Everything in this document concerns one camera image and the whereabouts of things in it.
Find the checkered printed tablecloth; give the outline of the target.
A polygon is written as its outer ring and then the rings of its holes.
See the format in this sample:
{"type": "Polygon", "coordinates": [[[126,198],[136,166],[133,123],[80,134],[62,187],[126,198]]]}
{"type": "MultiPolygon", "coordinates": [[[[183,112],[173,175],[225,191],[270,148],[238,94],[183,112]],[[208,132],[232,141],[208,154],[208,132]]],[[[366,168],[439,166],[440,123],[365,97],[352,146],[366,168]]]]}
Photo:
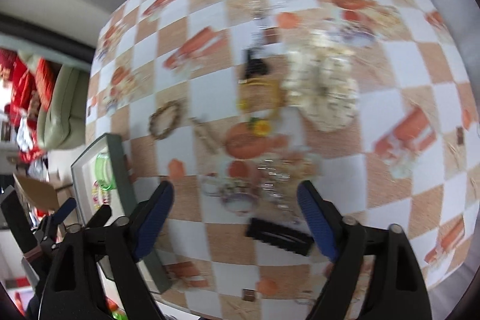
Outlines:
{"type": "Polygon", "coordinates": [[[251,218],[306,229],[311,180],[372,227],[399,224],[425,284],[464,263],[479,212],[478,113],[461,54],[431,0],[127,0],[102,28],[86,140],[122,141],[139,201],[175,199],[155,250],[172,281],[154,297],[211,319],[303,319],[329,260],[246,237],[251,218]],[[291,46],[352,52],[358,111],[319,132],[281,85],[291,46]],[[269,65],[242,80],[245,52],[269,65]],[[259,162],[291,175],[299,224],[259,189],[259,162]]]}

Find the green translucent bangle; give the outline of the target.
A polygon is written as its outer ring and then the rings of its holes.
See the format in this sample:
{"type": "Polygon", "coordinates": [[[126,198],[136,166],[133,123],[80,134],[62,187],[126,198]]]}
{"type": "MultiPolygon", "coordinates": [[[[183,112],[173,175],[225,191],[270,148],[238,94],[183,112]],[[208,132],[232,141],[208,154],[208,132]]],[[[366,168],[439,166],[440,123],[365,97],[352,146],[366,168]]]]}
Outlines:
{"type": "Polygon", "coordinates": [[[94,164],[94,176],[99,187],[104,191],[110,191],[116,188],[116,181],[109,153],[99,153],[95,158],[94,164]]]}

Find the silver rhinestone chain brooch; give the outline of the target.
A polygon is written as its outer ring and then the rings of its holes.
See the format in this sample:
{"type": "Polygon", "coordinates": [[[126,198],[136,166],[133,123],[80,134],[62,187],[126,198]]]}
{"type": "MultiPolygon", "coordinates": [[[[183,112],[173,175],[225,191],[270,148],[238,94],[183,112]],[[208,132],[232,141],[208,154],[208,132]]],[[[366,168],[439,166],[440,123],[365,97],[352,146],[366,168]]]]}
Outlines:
{"type": "Polygon", "coordinates": [[[299,224],[300,217],[295,209],[293,196],[287,192],[291,175],[281,169],[272,158],[261,160],[257,166],[259,189],[265,201],[274,205],[286,222],[299,224]]]}

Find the black scalloped snap hairclip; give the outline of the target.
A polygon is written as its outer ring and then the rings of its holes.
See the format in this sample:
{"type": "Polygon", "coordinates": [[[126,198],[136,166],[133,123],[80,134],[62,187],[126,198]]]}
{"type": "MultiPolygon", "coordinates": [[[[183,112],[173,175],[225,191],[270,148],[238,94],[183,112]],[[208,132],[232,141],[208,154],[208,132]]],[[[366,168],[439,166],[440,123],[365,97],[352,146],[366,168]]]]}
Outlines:
{"type": "Polygon", "coordinates": [[[304,257],[309,255],[314,245],[314,240],[309,234],[261,218],[250,220],[245,235],[255,241],[304,257]]]}

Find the cream polka dot scrunchie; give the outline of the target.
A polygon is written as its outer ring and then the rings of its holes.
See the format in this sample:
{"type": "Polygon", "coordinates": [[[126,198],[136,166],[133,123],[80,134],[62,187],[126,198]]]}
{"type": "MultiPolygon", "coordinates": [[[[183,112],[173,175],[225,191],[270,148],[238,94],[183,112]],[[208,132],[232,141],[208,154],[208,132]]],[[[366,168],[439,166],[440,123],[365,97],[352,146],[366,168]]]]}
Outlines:
{"type": "Polygon", "coordinates": [[[289,106],[296,107],[319,132],[350,126],[358,111],[358,83],[352,52],[342,46],[291,46],[282,82],[289,106]]]}

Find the black small claw clip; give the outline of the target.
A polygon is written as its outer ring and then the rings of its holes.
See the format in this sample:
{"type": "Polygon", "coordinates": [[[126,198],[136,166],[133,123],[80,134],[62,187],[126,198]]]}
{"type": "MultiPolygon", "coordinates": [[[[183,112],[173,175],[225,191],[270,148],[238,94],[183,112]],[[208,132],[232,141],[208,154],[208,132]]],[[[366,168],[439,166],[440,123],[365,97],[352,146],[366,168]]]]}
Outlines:
{"type": "Polygon", "coordinates": [[[267,76],[269,73],[269,65],[267,65],[262,58],[258,58],[253,49],[247,49],[245,52],[245,63],[241,79],[253,79],[256,77],[267,76]]]}

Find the green leather sofa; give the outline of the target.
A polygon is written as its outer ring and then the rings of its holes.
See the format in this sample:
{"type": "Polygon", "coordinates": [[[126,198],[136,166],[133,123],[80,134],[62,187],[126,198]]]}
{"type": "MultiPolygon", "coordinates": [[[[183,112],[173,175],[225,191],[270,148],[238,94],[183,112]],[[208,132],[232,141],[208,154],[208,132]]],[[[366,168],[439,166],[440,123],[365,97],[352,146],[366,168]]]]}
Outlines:
{"type": "Polygon", "coordinates": [[[43,151],[75,149],[86,141],[89,74],[62,65],[48,110],[37,120],[37,144],[43,151]]]}

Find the white shallow tray box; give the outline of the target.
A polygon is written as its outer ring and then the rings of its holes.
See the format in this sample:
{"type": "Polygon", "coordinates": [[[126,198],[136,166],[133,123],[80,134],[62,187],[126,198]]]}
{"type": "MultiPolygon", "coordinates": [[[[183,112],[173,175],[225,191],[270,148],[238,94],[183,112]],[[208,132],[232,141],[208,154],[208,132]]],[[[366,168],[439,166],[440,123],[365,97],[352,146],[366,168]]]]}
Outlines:
{"type": "MultiPolygon", "coordinates": [[[[130,216],[141,203],[134,192],[129,179],[127,158],[121,137],[117,134],[105,133],[90,144],[86,150],[72,163],[72,181],[80,219],[87,223],[103,204],[112,209],[109,223],[121,216],[130,216]],[[101,152],[108,152],[112,161],[116,188],[102,190],[95,179],[95,158],[101,152]]],[[[171,288],[172,281],[168,277],[160,255],[154,249],[140,260],[140,271],[151,292],[160,294],[171,288]]]]}

